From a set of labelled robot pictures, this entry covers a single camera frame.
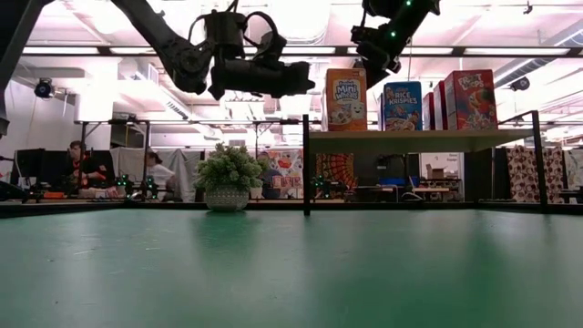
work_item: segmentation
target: mini-wheats cereal box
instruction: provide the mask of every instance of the mini-wheats cereal box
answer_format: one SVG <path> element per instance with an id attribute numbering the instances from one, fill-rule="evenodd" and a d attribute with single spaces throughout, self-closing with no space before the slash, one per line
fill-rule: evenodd
<path id="1" fill-rule="evenodd" d="M 445 79 L 449 129 L 497 129 L 492 70 L 454 71 Z"/>
<path id="2" fill-rule="evenodd" d="M 423 130 L 420 82 L 384 85 L 384 130 Z"/>
<path id="3" fill-rule="evenodd" d="M 328 69 L 322 130 L 366 131 L 366 73 L 364 69 Z"/>
<path id="4" fill-rule="evenodd" d="M 445 103 L 445 83 L 439 81 L 434 89 L 435 129 L 447 129 L 447 104 Z"/>
<path id="5" fill-rule="evenodd" d="M 423 97 L 423 129 L 435 129 L 434 93 L 430 92 Z"/>

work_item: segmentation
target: green tabletop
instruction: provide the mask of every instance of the green tabletop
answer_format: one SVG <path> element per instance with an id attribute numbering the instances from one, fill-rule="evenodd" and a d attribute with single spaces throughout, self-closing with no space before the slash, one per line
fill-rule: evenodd
<path id="1" fill-rule="evenodd" d="M 105 210 L 0 220 L 0 327 L 583 327 L 583 220 Z"/>

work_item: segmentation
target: man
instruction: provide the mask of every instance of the man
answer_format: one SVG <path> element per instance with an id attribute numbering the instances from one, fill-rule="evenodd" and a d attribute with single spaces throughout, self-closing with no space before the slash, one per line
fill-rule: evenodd
<path id="1" fill-rule="evenodd" d="M 65 175 L 75 185 L 78 185 L 78 179 L 81 179 L 83 187 L 95 187 L 103 184 L 108 180 L 107 176 L 110 174 L 102 163 L 98 163 L 88 155 L 83 154 L 83 169 L 80 170 L 81 146 L 81 141 L 78 140 L 71 142 L 69 145 L 68 151 L 71 160 L 67 163 Z"/>

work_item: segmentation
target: patterned curtain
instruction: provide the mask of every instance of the patterned curtain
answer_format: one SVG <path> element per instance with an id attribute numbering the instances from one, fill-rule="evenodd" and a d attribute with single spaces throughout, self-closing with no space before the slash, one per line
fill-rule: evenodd
<path id="1" fill-rule="evenodd" d="M 565 168 L 567 169 L 567 188 L 579 190 L 583 187 L 583 149 L 565 151 Z"/>
<path id="2" fill-rule="evenodd" d="M 538 196 L 537 160 L 535 151 L 523 146 L 506 150 L 510 193 L 518 202 L 540 202 Z M 560 148 L 544 149 L 545 178 L 549 203 L 562 203 L 559 192 L 563 189 L 563 157 Z"/>

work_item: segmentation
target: shelf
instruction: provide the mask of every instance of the shelf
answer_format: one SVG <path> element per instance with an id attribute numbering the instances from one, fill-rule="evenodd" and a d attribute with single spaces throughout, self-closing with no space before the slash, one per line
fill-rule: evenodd
<path id="1" fill-rule="evenodd" d="M 310 132 L 311 153 L 472 152 L 532 137 L 532 129 Z"/>

